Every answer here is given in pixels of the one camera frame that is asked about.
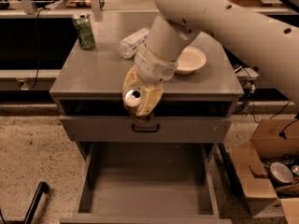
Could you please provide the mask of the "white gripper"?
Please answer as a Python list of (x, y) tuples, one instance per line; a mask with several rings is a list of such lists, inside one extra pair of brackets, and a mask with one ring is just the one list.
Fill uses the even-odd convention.
[[(153, 111), (164, 93), (163, 84), (158, 82), (169, 81), (177, 67), (178, 62), (167, 62), (154, 56), (145, 43), (138, 47), (135, 65), (129, 69), (122, 87), (123, 94), (129, 90), (141, 89), (141, 103), (136, 112), (138, 117), (147, 116)], [(142, 87), (142, 81), (156, 84)]]

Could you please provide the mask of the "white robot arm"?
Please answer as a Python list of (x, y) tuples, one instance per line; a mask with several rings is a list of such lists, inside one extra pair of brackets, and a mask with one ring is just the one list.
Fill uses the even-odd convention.
[(163, 95), (163, 84), (178, 58), (201, 32), (224, 47), (294, 103), (299, 102), (299, 31), (228, 0), (154, 0), (160, 14), (137, 50), (122, 88), (125, 108), (148, 116)]

